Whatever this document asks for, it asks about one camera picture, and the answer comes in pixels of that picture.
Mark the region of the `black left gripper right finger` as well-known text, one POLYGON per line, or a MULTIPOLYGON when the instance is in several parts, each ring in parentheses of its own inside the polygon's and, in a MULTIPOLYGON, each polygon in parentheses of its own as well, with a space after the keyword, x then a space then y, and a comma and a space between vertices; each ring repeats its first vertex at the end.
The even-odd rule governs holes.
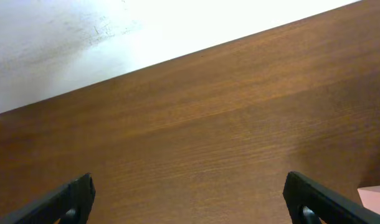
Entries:
POLYGON ((283 188, 293 224, 380 223, 380 215, 343 197, 307 176, 291 171, 283 188))

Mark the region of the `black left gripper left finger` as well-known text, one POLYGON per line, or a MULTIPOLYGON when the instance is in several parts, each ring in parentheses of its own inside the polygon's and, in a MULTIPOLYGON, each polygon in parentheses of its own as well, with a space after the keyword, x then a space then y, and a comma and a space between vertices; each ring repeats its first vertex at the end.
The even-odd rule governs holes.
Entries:
POLYGON ((95 200, 91 174, 86 173, 0 218, 0 224, 86 224, 95 200))

